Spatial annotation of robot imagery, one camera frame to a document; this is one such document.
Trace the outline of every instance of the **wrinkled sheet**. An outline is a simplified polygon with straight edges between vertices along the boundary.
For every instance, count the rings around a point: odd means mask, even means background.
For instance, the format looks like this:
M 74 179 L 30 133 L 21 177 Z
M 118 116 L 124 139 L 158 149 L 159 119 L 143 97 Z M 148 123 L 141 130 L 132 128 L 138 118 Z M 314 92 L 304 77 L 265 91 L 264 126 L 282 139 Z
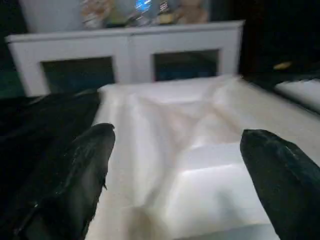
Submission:
M 102 192 L 87 240 L 129 239 L 127 210 L 148 200 L 177 169 L 179 157 L 205 146 L 239 143 L 244 129 L 276 133 L 320 163 L 319 120 L 237 77 L 111 85 L 102 91 L 105 98 L 95 121 L 113 123 L 117 138 L 108 192 Z M 173 231 L 186 237 L 179 228 Z

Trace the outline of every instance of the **cabinet top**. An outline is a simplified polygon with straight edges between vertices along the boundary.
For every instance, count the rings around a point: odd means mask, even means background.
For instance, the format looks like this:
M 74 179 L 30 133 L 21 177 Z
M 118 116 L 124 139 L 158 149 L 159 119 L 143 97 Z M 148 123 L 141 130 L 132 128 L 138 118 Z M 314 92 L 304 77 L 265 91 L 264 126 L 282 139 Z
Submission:
M 33 33 L 9 35 L 6 37 L 7 43 L 17 42 L 38 42 L 51 40 L 66 40 L 79 38 L 96 38 L 96 37 L 116 37 L 128 35 L 148 35 L 177 32 L 198 32 L 198 31 L 218 31 L 237 29 L 243 26 L 245 21 L 221 21 L 205 24 L 188 24 L 188 25 L 169 25 L 169 26 L 146 26 L 146 27 L 127 27 L 127 28 L 109 28 L 101 30 L 85 30 L 73 32 L 52 32 L 52 33 Z

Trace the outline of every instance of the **white mattress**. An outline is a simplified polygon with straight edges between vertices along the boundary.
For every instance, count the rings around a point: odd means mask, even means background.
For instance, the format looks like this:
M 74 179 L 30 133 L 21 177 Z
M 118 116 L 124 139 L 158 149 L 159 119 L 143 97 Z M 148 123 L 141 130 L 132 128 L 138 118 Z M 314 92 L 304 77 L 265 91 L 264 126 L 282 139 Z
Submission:
M 320 111 L 319 80 L 283 82 L 278 84 L 275 88 Z
M 147 224 L 132 213 L 144 208 L 165 225 L 154 239 L 277 239 L 241 159 L 243 129 L 276 133 L 320 163 L 320 122 L 236 77 L 102 92 L 96 123 L 114 124 L 116 142 L 87 240 L 137 239 Z

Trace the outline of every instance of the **cabinet door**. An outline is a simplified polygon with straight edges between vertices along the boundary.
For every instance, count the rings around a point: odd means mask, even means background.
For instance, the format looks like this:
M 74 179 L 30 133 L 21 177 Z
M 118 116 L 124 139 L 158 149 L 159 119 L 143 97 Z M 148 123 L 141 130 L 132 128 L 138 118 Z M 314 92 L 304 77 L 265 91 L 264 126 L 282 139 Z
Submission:
M 167 32 L 133 37 L 136 82 L 235 74 L 239 29 Z
M 128 38 L 88 37 L 10 44 L 28 96 L 131 83 Z

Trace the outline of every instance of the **stuffed animal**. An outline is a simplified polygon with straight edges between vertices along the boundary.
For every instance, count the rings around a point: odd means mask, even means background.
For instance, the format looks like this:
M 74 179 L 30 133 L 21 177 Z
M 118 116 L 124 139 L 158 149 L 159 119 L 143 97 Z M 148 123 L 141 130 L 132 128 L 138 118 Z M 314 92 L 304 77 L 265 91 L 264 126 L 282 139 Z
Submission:
M 208 22 L 208 12 L 202 7 L 203 0 L 180 0 L 175 11 L 178 24 L 201 24 Z
M 82 17 L 87 29 L 101 29 L 113 8 L 113 0 L 83 0 Z

